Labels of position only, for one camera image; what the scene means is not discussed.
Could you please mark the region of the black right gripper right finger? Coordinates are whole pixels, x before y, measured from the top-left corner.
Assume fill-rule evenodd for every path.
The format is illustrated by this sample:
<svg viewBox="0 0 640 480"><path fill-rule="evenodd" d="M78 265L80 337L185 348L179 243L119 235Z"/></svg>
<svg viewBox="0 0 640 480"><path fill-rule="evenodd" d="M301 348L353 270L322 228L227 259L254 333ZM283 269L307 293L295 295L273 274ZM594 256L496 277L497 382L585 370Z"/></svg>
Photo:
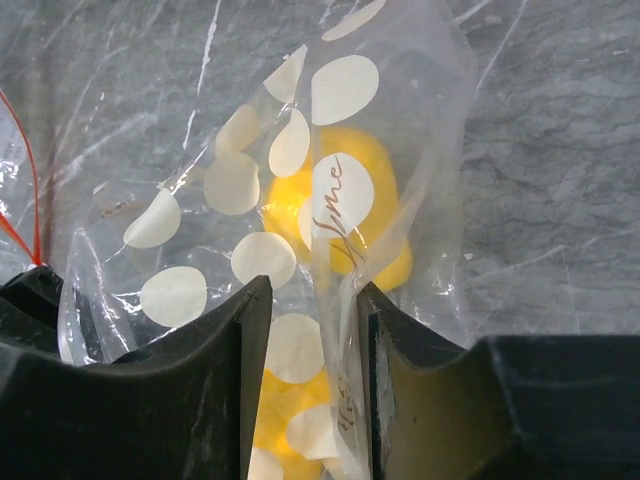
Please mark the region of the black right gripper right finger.
<svg viewBox="0 0 640 480"><path fill-rule="evenodd" d="M376 479L635 479L639 340L488 336L463 349L375 286L357 298Z"/></svg>

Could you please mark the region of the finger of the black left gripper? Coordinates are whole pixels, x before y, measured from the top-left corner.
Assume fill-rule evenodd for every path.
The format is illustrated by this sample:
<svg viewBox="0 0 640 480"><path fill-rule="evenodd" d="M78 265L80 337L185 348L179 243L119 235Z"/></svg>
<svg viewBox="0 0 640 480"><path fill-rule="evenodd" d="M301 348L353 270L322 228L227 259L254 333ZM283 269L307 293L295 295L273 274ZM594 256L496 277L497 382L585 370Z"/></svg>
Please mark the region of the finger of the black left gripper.
<svg viewBox="0 0 640 480"><path fill-rule="evenodd" d="M61 303L70 307L70 326L79 329L80 343L62 354L58 345ZM1 340L51 354L67 363L105 361L92 318L89 300L63 291L63 280L51 268L35 267L1 286Z"/></svg>

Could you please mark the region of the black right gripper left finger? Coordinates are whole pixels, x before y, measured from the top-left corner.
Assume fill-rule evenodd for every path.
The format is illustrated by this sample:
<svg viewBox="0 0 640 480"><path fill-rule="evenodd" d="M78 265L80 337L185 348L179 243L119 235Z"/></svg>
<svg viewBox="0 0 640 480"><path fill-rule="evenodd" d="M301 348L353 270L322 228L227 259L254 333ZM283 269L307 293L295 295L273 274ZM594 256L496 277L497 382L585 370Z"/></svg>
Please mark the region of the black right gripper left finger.
<svg viewBox="0 0 640 480"><path fill-rule="evenodd" d="M246 478L272 300L259 276L110 364L1 340L2 477Z"/></svg>

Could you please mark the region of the clear red-zip bag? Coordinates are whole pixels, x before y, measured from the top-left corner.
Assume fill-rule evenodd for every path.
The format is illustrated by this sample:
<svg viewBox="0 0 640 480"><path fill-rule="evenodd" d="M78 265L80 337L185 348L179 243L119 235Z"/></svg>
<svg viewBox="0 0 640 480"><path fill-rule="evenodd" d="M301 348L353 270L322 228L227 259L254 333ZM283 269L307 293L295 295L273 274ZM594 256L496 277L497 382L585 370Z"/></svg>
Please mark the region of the clear red-zip bag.
<svg viewBox="0 0 640 480"><path fill-rule="evenodd" d="M34 154L14 108L1 91L1 230L29 258L33 266L44 266L40 234L39 177ZM21 203L33 208L32 239L27 240L18 224Z"/></svg>

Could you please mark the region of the fake yellow pear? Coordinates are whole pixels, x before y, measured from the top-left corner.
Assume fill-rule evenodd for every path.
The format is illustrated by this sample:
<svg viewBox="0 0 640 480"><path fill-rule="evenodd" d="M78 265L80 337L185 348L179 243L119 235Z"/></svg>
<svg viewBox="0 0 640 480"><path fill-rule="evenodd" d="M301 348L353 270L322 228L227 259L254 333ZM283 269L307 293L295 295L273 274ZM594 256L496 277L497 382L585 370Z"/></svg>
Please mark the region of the fake yellow pear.
<svg viewBox="0 0 640 480"><path fill-rule="evenodd" d="M319 479L323 459L333 453L329 400L325 369L302 383L265 371L247 477Z"/></svg>

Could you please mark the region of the fake yellow bell pepper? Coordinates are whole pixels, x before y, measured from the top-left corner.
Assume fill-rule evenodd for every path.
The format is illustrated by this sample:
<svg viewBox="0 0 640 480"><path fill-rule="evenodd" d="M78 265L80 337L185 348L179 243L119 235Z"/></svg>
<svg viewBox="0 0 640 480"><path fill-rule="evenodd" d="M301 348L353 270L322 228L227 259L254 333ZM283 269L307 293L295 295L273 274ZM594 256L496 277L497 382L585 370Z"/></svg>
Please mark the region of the fake yellow bell pepper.
<svg viewBox="0 0 640 480"><path fill-rule="evenodd" d="M379 140L350 127L323 128L320 160L312 161L308 155L297 173L273 180L265 230L284 237L304 263L311 260L311 235L328 236L331 270L346 275L395 216L391 161Z"/></svg>

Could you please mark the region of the clear white-slider zip bag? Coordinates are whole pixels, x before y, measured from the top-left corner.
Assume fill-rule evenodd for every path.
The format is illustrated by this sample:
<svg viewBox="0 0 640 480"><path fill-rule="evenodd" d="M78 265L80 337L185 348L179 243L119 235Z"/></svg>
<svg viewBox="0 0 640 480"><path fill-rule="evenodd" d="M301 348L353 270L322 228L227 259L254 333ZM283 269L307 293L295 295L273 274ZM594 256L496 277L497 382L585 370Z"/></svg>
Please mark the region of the clear white-slider zip bag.
<svg viewBox="0 0 640 480"><path fill-rule="evenodd" d="M258 276L273 289L250 471L368 479L367 284L466 344L460 161L475 55L444 1L373 1L301 45L159 185L112 180L72 233L61 358L111 363Z"/></svg>

